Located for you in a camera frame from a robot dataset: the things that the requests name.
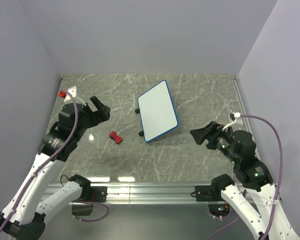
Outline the red bone-shaped eraser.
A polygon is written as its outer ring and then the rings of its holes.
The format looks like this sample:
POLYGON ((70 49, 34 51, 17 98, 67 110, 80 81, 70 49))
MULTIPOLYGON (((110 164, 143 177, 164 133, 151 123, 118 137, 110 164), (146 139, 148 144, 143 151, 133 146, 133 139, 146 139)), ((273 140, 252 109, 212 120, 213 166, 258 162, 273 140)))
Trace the red bone-shaped eraser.
POLYGON ((120 144, 123 141, 123 138, 120 137, 115 131, 112 131, 109 134, 109 138, 112 139, 116 144, 120 144))

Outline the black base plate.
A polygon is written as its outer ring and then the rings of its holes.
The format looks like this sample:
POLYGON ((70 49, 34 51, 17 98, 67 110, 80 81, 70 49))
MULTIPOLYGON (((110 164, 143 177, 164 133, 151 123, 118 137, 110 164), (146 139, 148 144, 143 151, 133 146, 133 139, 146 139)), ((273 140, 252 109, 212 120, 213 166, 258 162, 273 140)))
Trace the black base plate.
POLYGON ((79 202, 105 203, 108 188, 106 186, 87 186, 82 189, 77 199, 79 202))
POLYGON ((196 185, 194 191, 190 194, 197 202, 220 202, 221 190, 214 184, 211 185, 196 185))

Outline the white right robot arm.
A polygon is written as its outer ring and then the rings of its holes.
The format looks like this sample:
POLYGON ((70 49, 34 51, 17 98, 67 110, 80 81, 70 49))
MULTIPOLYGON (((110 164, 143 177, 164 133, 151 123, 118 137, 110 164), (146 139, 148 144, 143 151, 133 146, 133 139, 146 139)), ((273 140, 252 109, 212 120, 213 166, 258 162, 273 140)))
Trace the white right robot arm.
POLYGON ((196 186, 191 194, 196 201, 224 201, 245 223, 255 240, 299 240, 278 199, 279 184, 275 183, 266 165, 256 156, 256 143, 250 132, 233 131, 215 121, 190 131, 195 143, 220 151, 233 166, 233 173, 244 188, 228 174, 211 180, 203 189, 196 186))

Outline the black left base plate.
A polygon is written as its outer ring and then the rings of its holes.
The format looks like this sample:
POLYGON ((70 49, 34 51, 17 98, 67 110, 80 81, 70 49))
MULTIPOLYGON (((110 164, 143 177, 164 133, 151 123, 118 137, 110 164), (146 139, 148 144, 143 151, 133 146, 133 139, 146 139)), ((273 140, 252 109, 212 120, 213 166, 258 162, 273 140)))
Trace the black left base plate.
POLYGON ((77 199, 79 202, 105 203, 108 188, 106 186, 87 186, 82 189, 77 199))

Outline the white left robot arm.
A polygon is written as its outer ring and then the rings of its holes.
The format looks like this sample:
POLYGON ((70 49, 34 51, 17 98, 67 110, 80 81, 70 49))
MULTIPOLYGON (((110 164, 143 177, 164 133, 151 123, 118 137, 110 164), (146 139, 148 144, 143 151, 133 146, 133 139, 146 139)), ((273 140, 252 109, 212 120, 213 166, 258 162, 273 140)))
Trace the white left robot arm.
POLYGON ((42 200, 52 178, 65 165, 70 154, 87 129, 110 119, 111 109, 96 96, 90 98, 97 108, 92 111, 79 100, 66 103, 49 132, 42 138, 32 167, 19 190, 0 211, 0 232, 16 240, 37 240, 48 222, 73 201, 104 202, 87 178, 75 174, 65 185, 47 199, 42 200))

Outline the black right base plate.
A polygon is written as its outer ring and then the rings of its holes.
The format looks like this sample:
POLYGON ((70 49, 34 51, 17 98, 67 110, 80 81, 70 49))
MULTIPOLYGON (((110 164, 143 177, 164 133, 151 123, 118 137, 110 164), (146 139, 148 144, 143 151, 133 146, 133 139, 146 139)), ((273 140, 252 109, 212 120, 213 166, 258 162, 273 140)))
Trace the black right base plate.
POLYGON ((194 191, 190 194, 197 202, 220 202, 221 190, 214 184, 211 185, 196 185, 194 191))

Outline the blue framed whiteboard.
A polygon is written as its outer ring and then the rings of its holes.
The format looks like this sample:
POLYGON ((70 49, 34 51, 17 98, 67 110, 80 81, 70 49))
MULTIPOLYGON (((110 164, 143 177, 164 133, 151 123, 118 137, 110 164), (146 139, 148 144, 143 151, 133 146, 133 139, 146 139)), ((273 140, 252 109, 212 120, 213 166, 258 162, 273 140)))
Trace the blue framed whiteboard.
POLYGON ((143 139, 150 143, 179 126, 168 82, 164 79, 137 98, 143 139))

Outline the aluminium mounting rail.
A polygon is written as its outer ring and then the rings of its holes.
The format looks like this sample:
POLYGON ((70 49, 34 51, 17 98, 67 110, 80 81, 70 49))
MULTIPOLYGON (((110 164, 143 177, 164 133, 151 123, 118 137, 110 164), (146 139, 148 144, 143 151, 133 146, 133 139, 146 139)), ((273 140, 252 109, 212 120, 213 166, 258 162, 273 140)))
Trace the aluminium mounting rail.
POLYGON ((107 205, 178 205, 196 204, 191 196, 195 186, 210 182, 95 182, 95 190, 106 188, 107 205))

